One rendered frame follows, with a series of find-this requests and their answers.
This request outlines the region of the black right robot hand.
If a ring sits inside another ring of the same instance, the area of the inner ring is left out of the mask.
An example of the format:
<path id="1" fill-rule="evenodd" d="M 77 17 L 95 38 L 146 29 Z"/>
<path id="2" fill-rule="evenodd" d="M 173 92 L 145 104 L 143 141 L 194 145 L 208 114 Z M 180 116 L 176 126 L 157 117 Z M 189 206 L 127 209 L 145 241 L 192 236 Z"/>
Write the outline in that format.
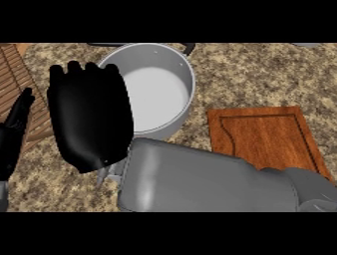
<path id="1" fill-rule="evenodd" d="M 77 61 L 50 67 L 47 90 L 52 126 L 61 155 L 81 173 L 99 170 L 129 155 L 134 118 L 120 68 Z"/>

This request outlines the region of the grey metal pot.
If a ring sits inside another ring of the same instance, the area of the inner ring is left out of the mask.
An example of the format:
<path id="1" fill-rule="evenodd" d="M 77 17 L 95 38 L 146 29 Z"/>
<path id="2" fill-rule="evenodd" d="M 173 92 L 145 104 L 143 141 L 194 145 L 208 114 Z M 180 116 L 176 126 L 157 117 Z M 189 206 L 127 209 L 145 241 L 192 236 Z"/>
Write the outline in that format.
<path id="1" fill-rule="evenodd" d="M 195 43 L 183 45 L 179 51 L 163 43 L 92 43 L 92 46 L 115 47 L 99 67 L 115 64 L 120 68 L 133 107 L 136 137 L 171 137 L 188 118 L 195 94 L 188 56 Z"/>

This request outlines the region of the brown slatted wooden rack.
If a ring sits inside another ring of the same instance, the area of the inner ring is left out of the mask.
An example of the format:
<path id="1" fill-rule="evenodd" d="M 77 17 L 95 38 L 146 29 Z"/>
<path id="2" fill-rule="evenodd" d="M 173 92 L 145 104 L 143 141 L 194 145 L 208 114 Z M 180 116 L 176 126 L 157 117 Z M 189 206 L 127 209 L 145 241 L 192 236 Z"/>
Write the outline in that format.
<path id="1" fill-rule="evenodd" d="M 53 134 L 47 102 L 34 83 L 16 46 L 0 44 L 0 123 L 6 121 L 12 106 L 25 88 L 32 89 L 35 97 L 27 134 L 27 145 L 34 146 Z"/>

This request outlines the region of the brown wooden cutting board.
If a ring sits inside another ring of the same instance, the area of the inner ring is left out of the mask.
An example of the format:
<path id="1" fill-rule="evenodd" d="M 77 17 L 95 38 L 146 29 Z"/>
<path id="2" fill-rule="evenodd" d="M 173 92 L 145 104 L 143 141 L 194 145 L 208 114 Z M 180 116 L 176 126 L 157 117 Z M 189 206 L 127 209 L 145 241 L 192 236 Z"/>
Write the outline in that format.
<path id="1" fill-rule="evenodd" d="M 333 176 L 299 106 L 207 110 L 211 150 L 257 168 L 299 167 Z"/>

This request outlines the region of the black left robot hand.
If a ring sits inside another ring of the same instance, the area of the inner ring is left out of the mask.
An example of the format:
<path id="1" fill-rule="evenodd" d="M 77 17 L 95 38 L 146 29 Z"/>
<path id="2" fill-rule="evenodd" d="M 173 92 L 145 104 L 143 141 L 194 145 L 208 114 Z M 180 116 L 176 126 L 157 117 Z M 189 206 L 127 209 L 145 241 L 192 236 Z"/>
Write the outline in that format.
<path id="1" fill-rule="evenodd" d="M 13 104 L 6 121 L 0 123 L 0 181 L 7 181 L 15 171 L 34 101 L 32 89 L 27 88 Z"/>

